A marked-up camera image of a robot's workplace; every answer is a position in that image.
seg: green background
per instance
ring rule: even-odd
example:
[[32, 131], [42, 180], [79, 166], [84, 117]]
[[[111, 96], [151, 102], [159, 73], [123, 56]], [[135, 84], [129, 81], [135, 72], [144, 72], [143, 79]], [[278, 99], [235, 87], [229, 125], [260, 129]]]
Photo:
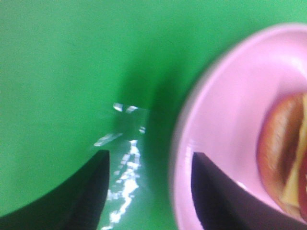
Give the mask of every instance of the green background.
[[[168, 151], [189, 90], [224, 51], [283, 22], [307, 22], [307, 1], [1, 0], [0, 216], [65, 181], [99, 138], [129, 133], [121, 103], [146, 111], [146, 134], [139, 188], [114, 229], [176, 229]], [[103, 146], [111, 173], [131, 135]]]

